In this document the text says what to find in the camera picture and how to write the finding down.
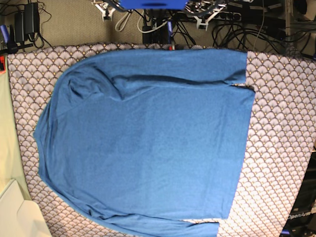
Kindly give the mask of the white plastic bin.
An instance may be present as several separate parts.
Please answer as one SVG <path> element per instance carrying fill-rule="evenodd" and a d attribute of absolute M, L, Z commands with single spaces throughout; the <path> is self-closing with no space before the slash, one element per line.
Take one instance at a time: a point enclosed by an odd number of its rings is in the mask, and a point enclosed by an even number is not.
<path fill-rule="evenodd" d="M 39 206 L 24 199 L 18 182 L 11 179 L 0 193 L 0 235 L 2 237 L 50 237 Z"/>

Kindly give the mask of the blue long-sleeve T-shirt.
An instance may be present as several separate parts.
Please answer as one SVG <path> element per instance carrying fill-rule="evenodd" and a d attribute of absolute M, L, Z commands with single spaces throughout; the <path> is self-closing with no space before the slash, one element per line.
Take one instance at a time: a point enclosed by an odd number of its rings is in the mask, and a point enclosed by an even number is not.
<path fill-rule="evenodd" d="M 247 54 L 122 50 L 57 80 L 34 132 L 41 179 L 100 225 L 145 237 L 214 237 L 244 160 Z"/>

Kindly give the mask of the patterned fan-print tablecloth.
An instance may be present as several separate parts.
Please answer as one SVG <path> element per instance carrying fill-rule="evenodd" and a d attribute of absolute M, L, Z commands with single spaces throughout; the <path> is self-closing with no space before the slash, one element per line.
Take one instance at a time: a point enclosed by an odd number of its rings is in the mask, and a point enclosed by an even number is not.
<path fill-rule="evenodd" d="M 72 210 L 39 177 L 33 138 L 59 76 L 74 63 L 142 44 L 56 46 L 7 58 L 23 173 L 31 199 L 54 237 L 118 237 Z M 246 85 L 255 90 L 244 163 L 221 237 L 277 237 L 290 215 L 316 139 L 316 65 L 248 52 Z"/>

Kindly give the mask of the black power adapter brick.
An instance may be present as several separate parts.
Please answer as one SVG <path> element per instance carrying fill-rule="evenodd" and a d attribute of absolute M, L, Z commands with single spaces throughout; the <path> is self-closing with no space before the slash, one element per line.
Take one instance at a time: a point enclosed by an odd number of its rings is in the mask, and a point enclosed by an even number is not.
<path fill-rule="evenodd" d="M 23 11 L 14 15 L 15 41 L 18 43 L 27 40 L 34 41 L 35 34 L 40 32 L 39 4 L 30 2 Z"/>

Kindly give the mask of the black OpenArm case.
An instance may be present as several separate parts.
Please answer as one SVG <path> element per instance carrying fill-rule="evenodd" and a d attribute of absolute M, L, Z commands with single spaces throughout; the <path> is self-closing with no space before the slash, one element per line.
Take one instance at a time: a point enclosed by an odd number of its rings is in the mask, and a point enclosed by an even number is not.
<path fill-rule="evenodd" d="M 316 235 L 316 153 L 312 152 L 305 177 L 281 237 Z"/>

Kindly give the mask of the white power strip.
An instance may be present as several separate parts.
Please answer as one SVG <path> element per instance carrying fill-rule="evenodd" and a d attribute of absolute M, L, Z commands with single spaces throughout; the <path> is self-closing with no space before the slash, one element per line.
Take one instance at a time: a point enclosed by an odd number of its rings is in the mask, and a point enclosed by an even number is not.
<path fill-rule="evenodd" d="M 242 15 L 238 12 L 220 11 L 211 14 L 212 18 L 220 21 L 236 21 L 241 22 Z"/>

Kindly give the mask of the blue box at top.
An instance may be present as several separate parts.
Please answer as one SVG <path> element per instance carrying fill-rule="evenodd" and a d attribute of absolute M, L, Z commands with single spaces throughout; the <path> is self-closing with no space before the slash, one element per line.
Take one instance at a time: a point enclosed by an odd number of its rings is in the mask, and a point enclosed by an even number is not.
<path fill-rule="evenodd" d="M 126 9 L 183 9 L 187 0 L 122 0 Z"/>

